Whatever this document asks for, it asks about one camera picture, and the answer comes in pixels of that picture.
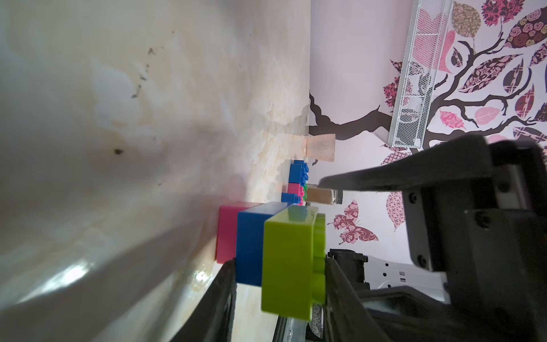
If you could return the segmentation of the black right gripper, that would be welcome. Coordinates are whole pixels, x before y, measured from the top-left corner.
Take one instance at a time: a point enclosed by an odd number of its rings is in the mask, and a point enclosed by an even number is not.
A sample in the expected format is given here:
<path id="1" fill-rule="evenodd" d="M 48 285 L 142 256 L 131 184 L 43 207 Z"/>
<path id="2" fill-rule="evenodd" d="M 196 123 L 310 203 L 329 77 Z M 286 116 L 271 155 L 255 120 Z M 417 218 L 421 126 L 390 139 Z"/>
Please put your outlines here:
<path id="1" fill-rule="evenodd" d="M 530 141 L 466 135 L 318 186 L 403 191 L 413 262 L 452 306 L 515 341 L 546 340 L 546 167 Z M 449 307 L 410 286 L 358 292 L 392 341 L 465 341 Z"/>

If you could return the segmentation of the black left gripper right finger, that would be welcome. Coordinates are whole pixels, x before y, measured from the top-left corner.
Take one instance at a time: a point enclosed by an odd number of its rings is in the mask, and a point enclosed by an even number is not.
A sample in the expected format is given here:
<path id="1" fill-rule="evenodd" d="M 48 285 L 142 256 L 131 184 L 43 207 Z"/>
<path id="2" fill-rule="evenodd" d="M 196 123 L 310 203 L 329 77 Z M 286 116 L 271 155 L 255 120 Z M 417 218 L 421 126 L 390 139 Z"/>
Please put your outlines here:
<path id="1" fill-rule="evenodd" d="M 389 341 L 360 302 L 336 260 L 326 259 L 325 341 Z"/>

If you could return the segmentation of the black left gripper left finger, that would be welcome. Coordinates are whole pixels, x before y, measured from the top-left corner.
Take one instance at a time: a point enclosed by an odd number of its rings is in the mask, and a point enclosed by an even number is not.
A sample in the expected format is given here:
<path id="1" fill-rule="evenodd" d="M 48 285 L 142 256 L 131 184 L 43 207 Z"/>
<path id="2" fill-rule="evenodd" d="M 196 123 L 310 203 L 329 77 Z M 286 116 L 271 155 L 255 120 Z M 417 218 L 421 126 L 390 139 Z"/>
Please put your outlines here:
<path id="1" fill-rule="evenodd" d="M 214 281 L 173 341 L 232 340 L 236 308 L 236 262 L 221 267 Z"/>

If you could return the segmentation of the lime lego brick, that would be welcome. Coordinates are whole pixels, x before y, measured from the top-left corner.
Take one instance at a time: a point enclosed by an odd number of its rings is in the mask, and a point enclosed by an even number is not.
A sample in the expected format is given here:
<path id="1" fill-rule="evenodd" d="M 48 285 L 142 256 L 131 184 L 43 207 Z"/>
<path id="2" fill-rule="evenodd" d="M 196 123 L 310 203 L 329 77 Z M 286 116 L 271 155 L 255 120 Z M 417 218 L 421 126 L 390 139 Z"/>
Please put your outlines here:
<path id="1" fill-rule="evenodd" d="M 262 311 L 312 320 L 326 300 L 326 217 L 292 205 L 264 223 Z"/>

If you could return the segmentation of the pink small lego brick top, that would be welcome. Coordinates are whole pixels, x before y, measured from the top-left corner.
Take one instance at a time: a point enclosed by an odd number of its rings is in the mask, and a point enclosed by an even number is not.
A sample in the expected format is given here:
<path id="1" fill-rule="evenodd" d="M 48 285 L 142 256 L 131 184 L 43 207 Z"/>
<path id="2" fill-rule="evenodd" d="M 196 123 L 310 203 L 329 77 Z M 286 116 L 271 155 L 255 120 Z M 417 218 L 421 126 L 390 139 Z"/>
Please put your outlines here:
<path id="1" fill-rule="evenodd" d="M 233 202 L 219 208 L 216 246 L 218 264 L 224 264 L 236 256 L 238 214 L 258 205 L 256 202 Z"/>

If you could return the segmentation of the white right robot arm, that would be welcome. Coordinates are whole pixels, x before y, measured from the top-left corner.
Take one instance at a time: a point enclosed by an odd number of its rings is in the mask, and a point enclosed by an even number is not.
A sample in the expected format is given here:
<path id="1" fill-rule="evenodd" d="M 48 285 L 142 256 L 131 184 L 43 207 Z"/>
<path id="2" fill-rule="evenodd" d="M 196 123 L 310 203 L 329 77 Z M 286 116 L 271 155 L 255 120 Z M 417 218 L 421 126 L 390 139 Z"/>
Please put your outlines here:
<path id="1" fill-rule="evenodd" d="M 546 167 L 537 144 L 466 135 L 319 185 L 399 192 L 412 260 L 331 250 L 327 341 L 546 340 Z"/>

